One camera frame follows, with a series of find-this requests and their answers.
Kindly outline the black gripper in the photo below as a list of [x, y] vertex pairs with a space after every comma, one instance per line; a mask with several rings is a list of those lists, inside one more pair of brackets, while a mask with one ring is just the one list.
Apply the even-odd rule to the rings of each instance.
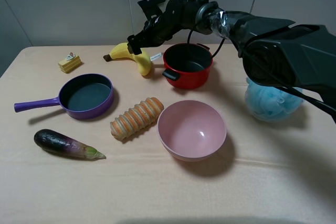
[[131, 54], [141, 54], [141, 48], [158, 47], [182, 29], [210, 34], [207, 22], [201, 20], [210, 11], [209, 0], [141, 0], [138, 5], [147, 21], [141, 32], [127, 38]]

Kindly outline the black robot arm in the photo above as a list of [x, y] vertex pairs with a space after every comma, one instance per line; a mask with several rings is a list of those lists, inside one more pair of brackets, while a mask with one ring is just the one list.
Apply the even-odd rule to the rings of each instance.
[[147, 20], [128, 37], [130, 53], [160, 46], [182, 29], [216, 34], [233, 43], [253, 82], [293, 95], [299, 88], [316, 92], [321, 100], [305, 100], [335, 116], [335, 36], [324, 25], [222, 10], [209, 0], [142, 0], [139, 6]]

